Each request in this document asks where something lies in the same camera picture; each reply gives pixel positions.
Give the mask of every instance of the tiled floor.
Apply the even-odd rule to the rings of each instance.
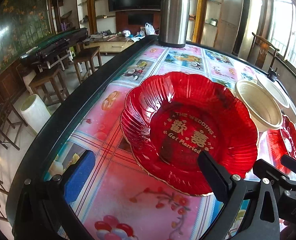
[[[107,61],[109,61],[111,58],[113,58],[113,55],[108,56],[101,56],[102,63],[105,64]],[[94,58],[94,64],[95,66],[98,66],[97,57]],[[69,93],[71,94],[78,86],[79,82],[76,76],[75,68],[71,64],[69,67],[62,72],[63,78],[66,82],[67,88]],[[16,110],[20,113],[20,108],[22,103],[25,101],[25,99],[29,96],[28,91],[25,91],[20,98],[15,102],[14,106]],[[49,112],[52,114],[60,104],[53,105],[48,107]],[[10,120],[12,122],[16,121],[16,116],[11,113]],[[10,139],[14,139],[16,136],[18,127],[16,129],[10,128],[8,136]],[[33,142],[34,138],[36,136],[36,133],[28,126],[23,126],[21,128],[21,131],[19,133],[19,136],[17,138],[16,144],[20,148],[20,150],[16,150],[14,147],[9,146],[8,149],[5,149],[2,145],[0,145],[0,179],[3,181],[4,188],[9,191],[11,183],[13,181],[13,178],[16,174],[16,171],[18,169],[18,166],[23,159],[26,151],[28,150],[30,144]],[[3,215],[6,216],[5,213],[5,205],[6,205],[6,199],[7,195],[0,193],[0,210],[2,211]],[[8,239],[14,239],[12,235],[12,227],[8,222],[4,222],[0,220],[0,229],[5,234],[5,236]]]

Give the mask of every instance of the screw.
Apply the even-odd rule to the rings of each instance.
[[[53,181],[59,181],[61,179],[61,175],[60,174],[56,174],[52,177]]]
[[[267,178],[263,178],[262,181],[264,182],[264,184],[269,184],[269,180]]]
[[[24,184],[29,185],[31,183],[31,179],[25,179]]]
[[[238,174],[233,174],[232,175],[232,178],[234,179],[234,180],[236,180],[236,181],[239,181],[241,178],[240,178],[240,176],[238,175]]]

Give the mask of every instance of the stool seat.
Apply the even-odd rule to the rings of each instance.
[[[93,58],[97,55],[98,58],[98,63],[99,63],[99,67],[102,66],[101,63],[101,58],[100,58],[100,51],[99,51],[99,46],[98,47],[92,47],[92,48],[88,48],[88,49],[82,49],[77,56],[75,56],[73,58],[73,63],[76,69],[76,74],[77,74],[77,78],[79,83],[81,84],[87,77],[89,77],[91,74],[93,74],[95,72],[95,66],[94,66],[94,61]],[[86,73],[85,75],[82,77],[80,75],[80,73],[82,72],[82,69],[80,67],[80,63],[85,62],[85,66],[86,66]]]
[[[59,82],[62,86],[62,90],[59,89],[55,77],[58,76]],[[46,89],[45,83],[50,82],[55,90],[55,93],[49,93]],[[61,76],[61,71],[58,67],[52,67],[51,69],[46,69],[43,72],[38,73],[34,79],[30,82],[29,86],[31,87],[34,94],[38,94],[38,87],[41,87],[44,91],[45,96],[43,97],[43,102],[45,102],[46,99],[48,99],[47,106],[52,106],[58,103],[64,102],[64,95],[66,95],[66,98],[69,96],[68,89],[66,87],[66,84]],[[53,101],[51,96],[57,95],[58,100]]]

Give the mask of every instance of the wall mural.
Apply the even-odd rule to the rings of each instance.
[[[0,4],[0,73],[49,35],[46,0],[3,0]]]

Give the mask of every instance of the red bowl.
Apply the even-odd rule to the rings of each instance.
[[[128,93],[120,123],[138,164],[189,195],[212,192],[197,164],[201,151],[241,177],[257,159],[258,131],[248,109],[202,75],[145,79]]]
[[[287,154],[296,160],[296,128],[286,115],[283,115],[280,129],[267,132],[267,142],[274,166],[288,175],[290,170],[281,164],[280,159]]]

